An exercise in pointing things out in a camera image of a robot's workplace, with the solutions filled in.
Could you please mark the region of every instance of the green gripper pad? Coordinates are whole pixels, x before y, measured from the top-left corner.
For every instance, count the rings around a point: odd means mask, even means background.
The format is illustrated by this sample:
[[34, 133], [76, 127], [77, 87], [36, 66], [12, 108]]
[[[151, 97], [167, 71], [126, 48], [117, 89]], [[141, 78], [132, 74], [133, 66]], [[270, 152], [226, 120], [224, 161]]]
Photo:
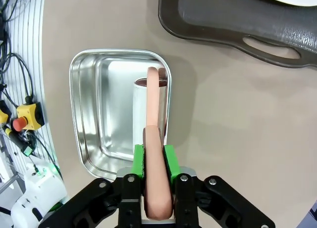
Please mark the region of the green gripper pad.
[[164, 146], [164, 156], [170, 183], [173, 184], [174, 179], [181, 173], [178, 165], [174, 147], [172, 145]]
[[132, 174], [136, 174], [141, 179], [144, 177], [144, 148], [143, 145], [135, 145], [133, 164], [131, 169]]

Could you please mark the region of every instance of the black tray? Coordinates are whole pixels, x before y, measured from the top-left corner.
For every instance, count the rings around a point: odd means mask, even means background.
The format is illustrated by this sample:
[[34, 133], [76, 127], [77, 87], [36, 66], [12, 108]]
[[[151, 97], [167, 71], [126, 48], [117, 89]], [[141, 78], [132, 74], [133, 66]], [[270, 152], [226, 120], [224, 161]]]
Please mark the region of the black tray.
[[[317, 7], [273, 0], [159, 0], [161, 25], [172, 35], [233, 46], [265, 62], [317, 67]], [[252, 37], [273, 46], [291, 47], [299, 59], [276, 56], [243, 41]]]

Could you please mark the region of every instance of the ribbed metal panel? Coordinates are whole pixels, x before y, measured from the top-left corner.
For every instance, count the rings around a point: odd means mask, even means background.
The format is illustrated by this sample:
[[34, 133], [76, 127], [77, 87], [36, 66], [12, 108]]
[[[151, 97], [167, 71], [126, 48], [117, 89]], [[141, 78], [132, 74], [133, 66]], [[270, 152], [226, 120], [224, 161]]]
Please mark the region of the ribbed metal panel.
[[[10, 5], [6, 9], [8, 16], [13, 8], [14, 0], [10, 1]], [[42, 103], [46, 124], [37, 130], [37, 136], [45, 143], [51, 156], [56, 160], [53, 149], [53, 141], [45, 114], [45, 98], [43, 86], [43, 70], [42, 70], [42, 20], [43, 20], [44, 0], [19, 0], [13, 13], [11, 21], [6, 26], [12, 44], [12, 52], [22, 56], [27, 64], [33, 79], [35, 100]], [[5, 83], [8, 85], [8, 93], [12, 100], [20, 105], [25, 103], [25, 88], [21, 69], [15, 58], [11, 59], [8, 72], [4, 76]], [[3, 99], [8, 104], [10, 110], [16, 116], [16, 109], [7, 99]], [[6, 145], [12, 156], [16, 170], [22, 174], [26, 171], [25, 163], [30, 162], [20, 149], [15, 146], [8, 138], [5, 139]], [[49, 160], [45, 150], [39, 145], [36, 149], [36, 155], [45, 160]]]

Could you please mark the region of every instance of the metal tray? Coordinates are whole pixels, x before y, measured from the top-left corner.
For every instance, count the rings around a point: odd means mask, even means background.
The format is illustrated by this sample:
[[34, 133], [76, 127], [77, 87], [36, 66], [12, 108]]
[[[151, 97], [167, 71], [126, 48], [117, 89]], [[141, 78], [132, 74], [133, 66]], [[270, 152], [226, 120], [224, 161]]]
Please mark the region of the metal tray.
[[[233, 46], [265, 62], [289, 67], [317, 67], [317, 7], [298, 7], [273, 0], [159, 0], [162, 26], [182, 39]], [[299, 59], [261, 51], [244, 42], [252, 37], [290, 47]]]
[[165, 68], [167, 80], [166, 144], [171, 75], [167, 63], [146, 50], [93, 49], [71, 62], [70, 93], [78, 153], [96, 177], [115, 179], [116, 172], [132, 165], [132, 105], [136, 79], [150, 66]]

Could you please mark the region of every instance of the red button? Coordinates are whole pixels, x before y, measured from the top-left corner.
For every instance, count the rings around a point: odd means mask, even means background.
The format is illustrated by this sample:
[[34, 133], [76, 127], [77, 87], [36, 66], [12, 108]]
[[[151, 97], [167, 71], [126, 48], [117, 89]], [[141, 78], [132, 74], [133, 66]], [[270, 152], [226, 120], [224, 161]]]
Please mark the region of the red button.
[[26, 120], [25, 117], [20, 117], [13, 120], [13, 127], [18, 132], [22, 131], [23, 128], [25, 128], [27, 124], [28, 124], [28, 121]]

